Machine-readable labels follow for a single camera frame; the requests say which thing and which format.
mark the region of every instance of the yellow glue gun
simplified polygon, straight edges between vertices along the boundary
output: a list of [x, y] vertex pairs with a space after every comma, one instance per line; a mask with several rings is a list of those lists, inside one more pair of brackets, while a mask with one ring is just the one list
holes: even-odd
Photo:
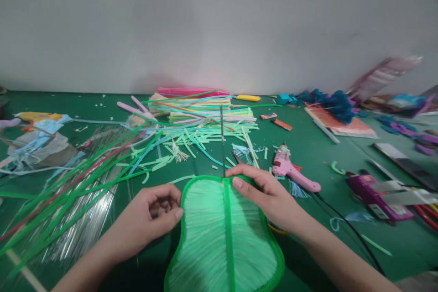
[[54, 120], [58, 121], [62, 114], [56, 114], [56, 113], [41, 113], [41, 112], [21, 112], [14, 115], [15, 117], [19, 117], [20, 119], [24, 121], [29, 122], [38, 122], [42, 120]]

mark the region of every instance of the pink scissors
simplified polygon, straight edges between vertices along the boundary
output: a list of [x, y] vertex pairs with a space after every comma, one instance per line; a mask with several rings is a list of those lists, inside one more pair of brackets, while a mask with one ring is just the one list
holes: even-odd
[[131, 96], [131, 99], [134, 103], [137, 104], [137, 106], [140, 108], [140, 110], [135, 109], [134, 107], [126, 105], [122, 102], [117, 102], [117, 106], [123, 108], [124, 110], [127, 110], [128, 112], [138, 113], [138, 114], [141, 114], [141, 115], [143, 115], [143, 116], [145, 116], [153, 121], [156, 121], [156, 118], [154, 117], [154, 115], [152, 115], [152, 113], [149, 112], [147, 110], [147, 108], [142, 103], [140, 103], [140, 101], [137, 98], [135, 98], [134, 96]]

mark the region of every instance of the hand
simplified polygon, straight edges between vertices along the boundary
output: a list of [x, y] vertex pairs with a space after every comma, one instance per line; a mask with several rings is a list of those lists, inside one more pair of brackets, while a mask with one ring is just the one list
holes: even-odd
[[125, 261], [170, 232], [183, 216], [181, 192], [174, 184], [142, 189], [95, 248], [113, 264]]
[[238, 177], [233, 178], [232, 183], [240, 194], [258, 205], [265, 216], [281, 229], [299, 237], [306, 222], [312, 219], [268, 171], [239, 164], [228, 169], [225, 175], [253, 178], [262, 192]]

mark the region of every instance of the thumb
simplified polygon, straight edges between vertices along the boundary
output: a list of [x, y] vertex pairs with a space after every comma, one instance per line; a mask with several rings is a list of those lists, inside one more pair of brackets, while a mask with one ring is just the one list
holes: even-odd
[[151, 233], [153, 235], [153, 239], [161, 237], [170, 232], [181, 220], [183, 214], [184, 210], [182, 208], [176, 208], [152, 220]]
[[254, 188], [254, 186], [251, 186], [239, 177], [234, 177], [232, 183], [234, 188], [236, 188], [245, 198], [255, 203], [259, 208], [264, 208], [264, 205], [268, 200], [268, 195]]

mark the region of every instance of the left hand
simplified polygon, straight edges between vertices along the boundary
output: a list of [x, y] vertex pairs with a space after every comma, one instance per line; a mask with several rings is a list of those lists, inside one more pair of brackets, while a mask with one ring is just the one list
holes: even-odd
[[180, 206], [181, 192], [174, 184], [144, 188], [94, 248], [114, 265], [125, 261], [170, 232], [183, 216]]

